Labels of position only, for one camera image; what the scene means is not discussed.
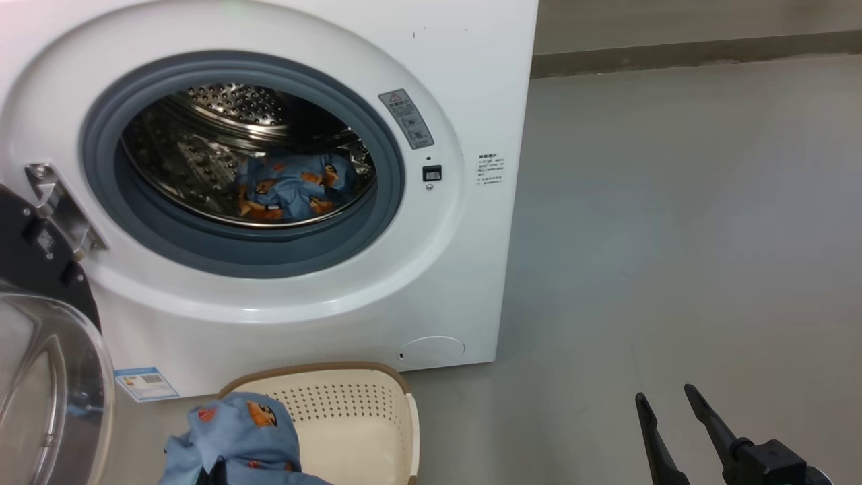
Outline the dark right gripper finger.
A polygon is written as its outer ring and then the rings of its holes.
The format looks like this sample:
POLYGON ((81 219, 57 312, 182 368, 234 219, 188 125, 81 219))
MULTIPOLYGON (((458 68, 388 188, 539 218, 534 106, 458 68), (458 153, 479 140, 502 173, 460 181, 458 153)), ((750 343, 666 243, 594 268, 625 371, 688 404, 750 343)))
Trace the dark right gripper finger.
POLYGON ((644 393, 635 395, 635 408, 653 484, 690 484, 686 474, 681 472, 672 460, 670 451, 660 436, 658 418, 644 393))
POLYGON ((737 438, 693 384, 686 383, 684 392, 686 392, 686 398, 692 406, 695 417, 707 430, 715 453, 721 462, 721 467, 723 467, 721 475, 724 481, 727 484, 742 484, 741 466, 739 466, 737 455, 743 447, 752 445, 751 440, 737 438))

